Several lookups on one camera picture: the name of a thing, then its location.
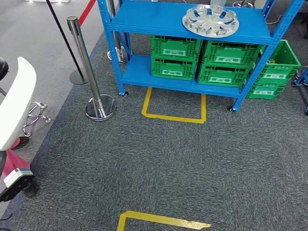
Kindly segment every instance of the yellow tape marking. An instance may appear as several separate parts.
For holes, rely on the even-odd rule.
[[[150,114],[147,113],[147,107],[149,103],[149,98],[151,97],[152,88],[147,88],[146,94],[144,99],[143,107],[141,114],[144,115],[146,118],[151,119],[165,119],[165,120],[172,120],[172,121],[179,121],[179,122],[188,122],[188,123],[197,123],[197,124],[204,124],[206,120],[206,106],[205,106],[205,95],[202,94],[202,106],[200,119],[193,119],[193,118],[184,118],[184,117],[176,117],[176,116],[168,116],[168,115],[158,115],[158,114]]]
[[[152,214],[149,214],[149,213],[140,213],[140,212],[127,210],[126,212],[124,212],[120,215],[120,218],[118,224],[118,228],[116,229],[116,231],[124,231],[126,218],[145,220],[145,221],[161,223],[161,224],[165,224],[165,225],[180,226],[180,227],[195,229],[195,230],[201,230],[202,228],[209,228],[211,226],[211,224],[201,223],[201,222],[197,222],[197,221],[188,221],[188,220],[183,220],[183,219],[177,219],[177,218],[168,218],[168,217],[152,215]]]

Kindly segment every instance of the red rope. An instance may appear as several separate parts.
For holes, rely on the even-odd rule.
[[[85,18],[87,18],[87,16],[88,15],[88,13],[91,11],[91,9],[94,6],[94,4],[95,3],[96,0],[90,0],[87,7],[85,8],[85,10],[82,12],[82,14],[79,18],[78,20],[78,24],[79,26],[82,26],[84,21],[85,20]]]

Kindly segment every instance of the crate label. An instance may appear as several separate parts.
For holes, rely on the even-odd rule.
[[[289,70],[288,66],[275,66],[274,69],[277,70]]]
[[[265,88],[274,88],[274,87],[276,87],[276,85],[275,85],[275,84],[266,84],[266,85],[262,85],[263,87],[265,87]]]
[[[231,58],[231,57],[223,57],[223,56],[217,56],[216,58],[216,62],[226,62],[226,63],[234,63],[234,64],[240,64],[241,58]]]
[[[168,71],[168,70],[163,70],[162,72],[162,75],[168,75],[168,76],[183,76],[182,71]]]
[[[263,78],[286,79],[287,75],[266,74]]]
[[[257,95],[274,95],[273,91],[267,91],[267,90],[255,90],[254,94]]]
[[[164,49],[163,54],[186,56],[186,51],[176,51],[176,50]]]
[[[230,78],[217,78],[217,77],[211,77],[210,82],[216,82],[216,83],[232,83],[232,79]]]

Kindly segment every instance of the gray floor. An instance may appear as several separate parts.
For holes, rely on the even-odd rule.
[[[307,65],[303,33],[297,19],[285,38]],[[131,42],[134,53],[149,52],[147,36]],[[100,88],[116,98],[116,114],[89,121],[83,110],[91,92],[74,86],[33,159],[38,195],[17,197],[3,227],[116,230],[129,209],[211,223],[209,230],[308,229],[306,89],[288,85],[277,100],[246,100],[235,114],[226,111],[232,99],[207,96],[203,125],[147,119],[140,114],[146,89],[127,86],[129,97],[118,96],[106,53],[100,37],[92,65]],[[199,95],[154,89],[149,111],[194,117],[199,105]],[[175,230],[131,220],[125,228]]]
[[[77,55],[66,18],[71,15],[79,17],[87,1],[72,0],[69,3],[52,5]],[[92,51],[103,32],[97,3],[82,25],[82,32],[88,51]],[[48,107],[45,114],[52,119],[56,118],[71,90],[72,84],[69,81],[69,76],[75,69],[48,5],[44,2],[2,0],[0,56],[10,66],[10,72],[0,83],[6,91],[17,72],[17,57],[23,56],[32,63],[38,76],[34,100],[47,103]],[[2,95],[0,95],[0,102],[2,99]],[[32,160],[51,124],[45,124],[42,120],[32,127],[29,145],[18,151],[18,154]],[[0,190],[3,190],[4,185],[0,185]],[[6,203],[0,204],[0,216],[5,208]]]

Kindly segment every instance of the green plastic crate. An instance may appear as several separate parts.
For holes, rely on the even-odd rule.
[[[246,98],[274,100],[284,88],[285,86],[279,84],[258,84],[252,87]]]
[[[197,82],[227,87],[242,87],[249,73],[248,69],[202,65]]]
[[[256,83],[285,85],[300,66],[288,41],[281,40]]]
[[[151,56],[154,58],[197,61],[200,39],[151,35]]]
[[[202,49],[202,64],[251,68],[263,46],[207,41]]]
[[[192,80],[196,62],[152,58],[151,74],[156,77]]]

